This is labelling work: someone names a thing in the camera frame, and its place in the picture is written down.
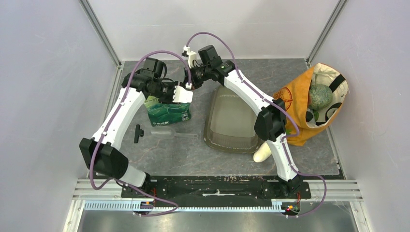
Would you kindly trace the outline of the green litter bag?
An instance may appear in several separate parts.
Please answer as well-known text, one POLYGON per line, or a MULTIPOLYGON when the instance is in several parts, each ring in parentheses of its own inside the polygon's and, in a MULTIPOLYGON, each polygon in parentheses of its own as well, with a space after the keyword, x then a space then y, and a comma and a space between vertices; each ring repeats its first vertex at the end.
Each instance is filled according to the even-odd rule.
POLYGON ((144 102, 151 126, 167 126, 191 119, 190 103, 165 104, 149 96, 144 102))

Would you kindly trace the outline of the black bag clip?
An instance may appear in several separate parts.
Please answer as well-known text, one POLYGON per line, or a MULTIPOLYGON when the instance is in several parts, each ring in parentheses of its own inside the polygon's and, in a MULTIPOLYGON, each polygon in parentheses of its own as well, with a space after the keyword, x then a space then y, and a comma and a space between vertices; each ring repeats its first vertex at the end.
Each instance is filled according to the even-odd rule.
POLYGON ((135 126, 135 131, 134 131, 134 139, 133 143, 137 144, 139 143, 140 137, 144 137, 145 131, 141 128, 140 124, 136 124, 135 126))

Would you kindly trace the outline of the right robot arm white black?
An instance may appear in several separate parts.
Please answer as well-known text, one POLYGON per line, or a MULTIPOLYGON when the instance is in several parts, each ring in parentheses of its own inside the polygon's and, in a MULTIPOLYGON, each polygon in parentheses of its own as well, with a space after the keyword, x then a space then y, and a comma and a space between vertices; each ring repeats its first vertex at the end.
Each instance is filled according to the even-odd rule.
POLYGON ((212 79, 237 94, 253 110, 256 115, 254 131, 264 141, 253 154, 253 159, 262 162, 272 156, 279 176, 280 194, 286 198, 295 195, 303 179, 287 144, 285 102, 263 93, 243 75, 233 60, 222 60, 212 45, 198 52, 186 45, 182 56, 188 59, 190 70, 187 77, 193 88, 199 88, 204 81, 212 79))

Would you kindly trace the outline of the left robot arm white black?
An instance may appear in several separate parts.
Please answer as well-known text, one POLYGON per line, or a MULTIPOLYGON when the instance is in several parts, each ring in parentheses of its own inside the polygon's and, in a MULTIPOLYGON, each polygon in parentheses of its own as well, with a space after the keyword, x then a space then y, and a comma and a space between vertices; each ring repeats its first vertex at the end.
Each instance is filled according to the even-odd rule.
POLYGON ((166 99, 173 99, 174 83, 161 80, 161 76, 166 74, 166 64, 154 58, 147 58, 141 69, 127 74, 107 119, 90 139, 83 138, 79 144, 90 171, 133 185, 133 191, 139 197, 147 197, 151 193, 152 185, 146 181, 149 175, 132 167, 129 159, 120 152, 120 147, 131 120, 148 96, 165 94, 166 99))

